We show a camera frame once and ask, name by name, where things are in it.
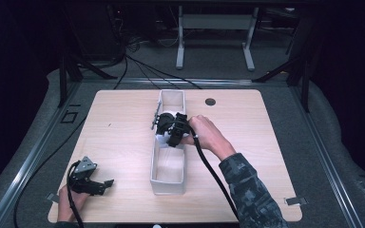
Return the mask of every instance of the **hand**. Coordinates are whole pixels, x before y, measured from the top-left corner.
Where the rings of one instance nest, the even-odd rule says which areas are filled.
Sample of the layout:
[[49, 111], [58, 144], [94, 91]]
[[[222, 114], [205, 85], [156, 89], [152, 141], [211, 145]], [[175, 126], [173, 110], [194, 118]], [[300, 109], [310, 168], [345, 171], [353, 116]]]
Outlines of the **hand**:
[[[198, 135], [202, 149], [212, 151], [221, 161], [236, 153], [233, 145], [224, 138], [218, 128], [207, 117], [202, 115], [191, 117], [189, 125]], [[182, 144], [194, 144], [192, 135], [183, 137]]]
[[[75, 193], [70, 190], [73, 201], [75, 202], [76, 209], [78, 212], [82, 210], [83, 205], [89, 196], [88, 193]], [[73, 211], [70, 208], [69, 199], [67, 197], [67, 186], [63, 186], [59, 190], [59, 203], [58, 203], [58, 219], [57, 221], [69, 221], [74, 220]]]

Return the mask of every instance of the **gray floor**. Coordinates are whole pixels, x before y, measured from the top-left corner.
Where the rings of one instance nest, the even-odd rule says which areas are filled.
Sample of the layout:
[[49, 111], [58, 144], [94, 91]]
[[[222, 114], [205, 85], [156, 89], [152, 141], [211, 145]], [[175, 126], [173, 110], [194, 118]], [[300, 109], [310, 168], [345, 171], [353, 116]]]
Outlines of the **gray floor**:
[[[245, 33], [219, 32], [210, 35], [195, 32], [188, 35], [185, 40], [186, 51], [182, 70], [175, 68], [176, 46], [162, 47], [142, 43], [137, 52], [128, 52], [128, 54], [158, 70], [196, 82], [202, 88], [258, 89], [265, 101], [295, 191], [298, 197], [304, 197], [309, 201], [308, 204], [301, 206], [302, 220], [291, 223], [291, 226], [352, 227], [350, 225], [352, 222], [347, 220], [346, 213], [344, 213], [347, 209], [344, 209], [338, 201], [335, 183], [330, 181], [330, 174], [324, 168], [324, 163], [321, 162], [320, 145], [317, 143], [316, 135], [312, 134], [313, 132], [308, 127], [309, 119], [312, 120], [317, 128], [318, 136], [324, 142], [324, 148], [335, 166], [337, 175], [340, 177], [339, 185], [342, 184], [346, 189], [356, 217], [360, 219], [360, 221], [354, 221], [356, 224], [354, 227], [365, 227], [365, 193], [359, 187], [359, 181], [363, 181], [359, 176], [364, 172], [352, 162], [346, 148], [340, 142], [340, 128], [335, 113], [320, 90], [311, 84], [309, 96], [311, 112], [307, 114], [298, 105], [298, 89], [288, 87], [284, 83], [286, 73], [280, 74], [263, 85], [250, 82], [287, 60], [284, 52], [289, 37], [271, 31], [260, 31], [251, 49], [256, 66], [254, 72], [249, 72], [245, 67], [240, 48], [241, 37], [245, 37]], [[124, 69], [125, 62], [122, 62], [117, 66], [105, 68], [104, 71], [121, 76]], [[135, 63], [128, 61], [128, 71], [117, 89], [159, 89], [175, 88], [176, 86], [182, 89], [195, 89], [181, 80], [170, 79], [166, 76], [164, 77], [168, 78], [167, 81], [159, 79], [157, 75], [145, 68], [144, 72], [156, 86], [150, 83]], [[71, 135], [70, 139], [41, 168], [27, 187], [18, 207], [19, 227], [52, 227], [47, 220], [50, 202], [45, 197], [47, 193], [55, 192], [58, 189], [81, 130], [81, 127], [77, 128], [77, 125], [87, 115], [95, 93], [100, 89], [112, 89], [117, 84], [115, 80], [103, 80], [90, 71], [84, 70], [85, 79], [80, 84], [69, 83], [69, 91], [73, 91], [73, 93], [65, 107], [59, 109], [57, 108], [59, 102], [58, 75], [58, 70], [48, 75], [49, 90], [46, 99], [42, 103], [28, 135], [0, 177], [1, 203], [2, 199], [8, 195], [10, 185], [27, 161], [29, 154], [41, 150], [41, 157], [36, 159], [41, 163]], [[74, 123], [61, 123], [66, 111], [78, 113]], [[50, 125], [51, 120], [55, 121], [54, 125]], [[47, 141], [41, 142], [43, 133], [51, 127], [52, 130]], [[44, 146], [38, 147], [37, 145], [40, 143], [43, 143]], [[8, 215], [0, 218], [1, 227], [14, 226], [12, 214], [10, 207]], [[187, 227], [203, 226], [191, 224]], [[114, 227], [114, 224], [88, 224], [86, 227]], [[228, 227], [228, 225], [212, 224], [210, 227]]]

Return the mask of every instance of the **wooden table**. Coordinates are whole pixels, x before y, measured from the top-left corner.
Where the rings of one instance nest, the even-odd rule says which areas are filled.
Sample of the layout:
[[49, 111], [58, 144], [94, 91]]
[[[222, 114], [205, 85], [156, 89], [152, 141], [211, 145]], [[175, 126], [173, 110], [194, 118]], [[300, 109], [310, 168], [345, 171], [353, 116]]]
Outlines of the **wooden table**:
[[[81, 216], [84, 222], [175, 223], [234, 222], [227, 200], [203, 165], [195, 146], [186, 147], [186, 192], [156, 196], [150, 185], [150, 164], [155, 132], [150, 129], [160, 90], [102, 90], [94, 99], [69, 166], [83, 156], [98, 163], [93, 181], [114, 179], [103, 196], [90, 197]], [[216, 104], [207, 105], [213, 98]], [[296, 196], [268, 113], [257, 90], [186, 90], [188, 118], [204, 115], [258, 170], [288, 221], [301, 219], [298, 205], [284, 199]], [[224, 181], [219, 160], [203, 151]], [[61, 183], [66, 183], [64, 170]], [[53, 203], [48, 220], [57, 219]]]

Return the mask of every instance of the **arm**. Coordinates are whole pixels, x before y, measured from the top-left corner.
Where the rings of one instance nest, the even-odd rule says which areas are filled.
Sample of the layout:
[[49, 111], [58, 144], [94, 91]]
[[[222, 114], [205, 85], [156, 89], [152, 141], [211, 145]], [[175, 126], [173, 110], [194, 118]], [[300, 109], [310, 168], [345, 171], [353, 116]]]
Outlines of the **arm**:
[[[240, 227], [288, 227], [257, 171], [242, 154], [236, 153], [218, 128], [203, 116], [192, 117], [189, 124], [198, 134], [201, 148], [212, 151], [221, 160], [221, 172], [236, 204]], [[194, 144], [194, 140], [185, 137], [182, 143]]]
[[[80, 212], [85, 204], [89, 194], [87, 193], [75, 193], [71, 191], [73, 201], [75, 202], [76, 209]], [[59, 190], [59, 203], [58, 203], [58, 219], [54, 228], [72, 228], [79, 227], [77, 224], [72, 223], [75, 219], [73, 211], [70, 208], [69, 199], [67, 197], [67, 186], [63, 186]]]

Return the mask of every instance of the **white box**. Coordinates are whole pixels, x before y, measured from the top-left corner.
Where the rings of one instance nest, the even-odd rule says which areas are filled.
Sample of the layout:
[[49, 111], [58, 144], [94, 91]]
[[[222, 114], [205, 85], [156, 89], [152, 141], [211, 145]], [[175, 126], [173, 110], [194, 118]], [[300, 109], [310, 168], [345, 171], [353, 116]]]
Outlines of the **white box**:
[[[182, 90], [161, 90], [159, 102], [159, 115], [164, 112], [185, 114], [185, 94]], [[150, 169], [153, 193], [181, 195], [185, 192], [186, 183], [185, 147], [179, 145], [176, 148], [160, 148], [159, 142], [154, 138]]]

